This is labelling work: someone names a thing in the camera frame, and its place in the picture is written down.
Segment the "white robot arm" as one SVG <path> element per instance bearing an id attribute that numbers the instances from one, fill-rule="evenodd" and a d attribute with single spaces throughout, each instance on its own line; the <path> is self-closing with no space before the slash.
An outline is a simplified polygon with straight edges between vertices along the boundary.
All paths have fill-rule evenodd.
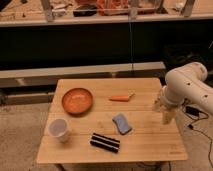
<path id="1" fill-rule="evenodd" d="M 192 62 L 166 73 L 166 85 L 162 87 L 160 101 L 164 106 L 162 122 L 169 124 L 184 99 L 213 114 L 213 88 L 206 85 L 208 71 L 200 62 Z"/>

